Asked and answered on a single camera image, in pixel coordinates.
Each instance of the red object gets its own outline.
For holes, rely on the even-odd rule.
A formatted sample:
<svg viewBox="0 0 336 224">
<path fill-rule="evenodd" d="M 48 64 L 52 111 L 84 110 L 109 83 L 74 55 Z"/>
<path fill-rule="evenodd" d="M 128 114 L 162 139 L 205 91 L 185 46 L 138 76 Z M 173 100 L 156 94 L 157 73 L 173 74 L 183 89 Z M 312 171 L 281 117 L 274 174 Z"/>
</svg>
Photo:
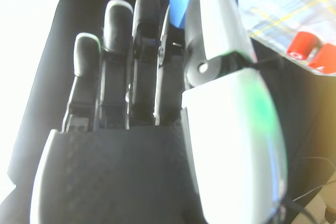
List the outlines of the red object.
<svg viewBox="0 0 336 224">
<path fill-rule="evenodd" d="M 323 45 L 308 66 L 325 74 L 336 73 L 336 46 Z"/>
<path fill-rule="evenodd" d="M 314 47 L 319 45 L 319 38 L 314 34 L 301 31 L 296 34 L 287 50 L 288 56 L 297 60 L 307 60 Z"/>
</svg>

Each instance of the robotic hand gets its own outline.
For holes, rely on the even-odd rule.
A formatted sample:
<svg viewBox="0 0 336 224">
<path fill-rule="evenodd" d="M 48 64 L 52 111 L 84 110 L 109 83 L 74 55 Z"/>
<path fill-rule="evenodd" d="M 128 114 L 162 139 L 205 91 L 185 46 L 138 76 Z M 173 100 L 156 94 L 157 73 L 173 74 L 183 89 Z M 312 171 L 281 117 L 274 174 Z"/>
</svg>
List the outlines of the robotic hand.
<svg viewBox="0 0 336 224">
<path fill-rule="evenodd" d="M 187 0 L 177 9 L 176 3 L 171 0 L 161 35 L 159 0 L 136 0 L 134 13 L 127 2 L 111 0 L 102 45 L 94 35 L 77 36 L 62 132 L 51 132 L 42 154 L 30 223 L 121 223 L 121 216 L 127 223 L 181 223 L 185 206 L 170 197 L 190 195 L 201 200 L 210 224 L 281 222 L 285 146 L 237 2 Z M 176 25 L 182 20 L 183 27 Z M 156 147 L 160 138 L 171 137 L 165 148 L 176 142 L 171 127 L 177 124 L 185 146 L 179 156 L 186 156 L 190 173 L 181 169 L 184 158 L 169 152 L 174 161 L 166 162 L 166 149 Z M 144 134 L 143 143 L 131 134 Z M 153 191 L 150 176 L 165 188 L 162 178 L 179 169 L 183 179 L 167 186 L 174 193 L 156 191 L 160 202 L 175 204 L 153 212 L 156 196 L 143 196 Z M 185 180 L 190 186 L 183 187 Z M 88 206 L 97 211 L 87 215 Z"/>
</svg>

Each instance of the plaid tablecloth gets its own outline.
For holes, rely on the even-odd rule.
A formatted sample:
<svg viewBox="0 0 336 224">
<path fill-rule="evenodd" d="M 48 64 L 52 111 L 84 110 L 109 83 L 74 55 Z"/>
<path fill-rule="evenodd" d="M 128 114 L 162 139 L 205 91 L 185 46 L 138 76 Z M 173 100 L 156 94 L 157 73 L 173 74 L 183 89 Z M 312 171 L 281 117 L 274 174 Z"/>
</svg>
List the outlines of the plaid tablecloth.
<svg viewBox="0 0 336 224">
<path fill-rule="evenodd" d="M 239 0 L 250 36 L 283 56 L 298 31 L 336 42 L 336 0 Z"/>
</svg>

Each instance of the thin cable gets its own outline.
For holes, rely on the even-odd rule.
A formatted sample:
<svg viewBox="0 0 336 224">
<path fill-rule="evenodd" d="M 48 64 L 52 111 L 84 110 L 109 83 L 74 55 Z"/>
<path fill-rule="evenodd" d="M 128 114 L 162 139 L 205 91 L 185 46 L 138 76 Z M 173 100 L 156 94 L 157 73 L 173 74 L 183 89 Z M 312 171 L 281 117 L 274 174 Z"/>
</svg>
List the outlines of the thin cable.
<svg viewBox="0 0 336 224">
<path fill-rule="evenodd" d="M 333 162 L 331 162 L 330 159 L 327 159 L 325 157 L 303 157 L 302 159 L 309 159 L 309 158 L 311 158 L 311 159 L 322 159 L 322 160 L 328 161 L 329 164 L 332 166 L 332 168 L 334 168 L 334 172 L 336 172 L 336 166 Z"/>
<path fill-rule="evenodd" d="M 324 184 L 324 185 L 322 185 L 322 186 L 318 186 L 318 187 L 316 187 L 316 188 L 314 188 L 314 189 L 311 189 L 309 192 L 307 192 L 307 193 L 301 195 L 300 197 L 297 197 L 297 198 L 294 199 L 293 201 L 297 201 L 297 200 L 299 200 L 299 199 L 301 199 L 301 198 L 307 196 L 308 194 L 312 193 L 313 191 L 322 188 L 323 186 L 327 186 L 327 185 L 334 184 L 334 183 L 336 183 L 336 180 L 330 181 L 330 182 L 328 182 L 328 183 L 326 183 L 326 184 Z"/>
<path fill-rule="evenodd" d="M 310 212 L 306 210 L 303 206 L 300 204 L 297 204 L 296 202 L 291 201 L 287 197 L 283 199 L 283 203 L 290 209 L 296 211 L 296 212 L 301 212 L 304 214 L 313 224 L 318 224 L 318 222 L 314 219 L 313 215 L 311 215 Z"/>
</svg>

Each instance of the checkered cloth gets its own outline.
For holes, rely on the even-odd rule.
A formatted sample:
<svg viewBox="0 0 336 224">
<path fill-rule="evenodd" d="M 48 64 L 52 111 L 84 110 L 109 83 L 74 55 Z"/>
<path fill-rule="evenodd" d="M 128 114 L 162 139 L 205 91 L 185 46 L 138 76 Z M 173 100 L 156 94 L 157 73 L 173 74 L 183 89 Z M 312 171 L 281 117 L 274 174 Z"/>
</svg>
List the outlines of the checkered cloth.
<svg viewBox="0 0 336 224">
<path fill-rule="evenodd" d="M 239 0 L 251 37 L 285 56 L 298 31 L 336 42 L 336 0 Z"/>
</svg>

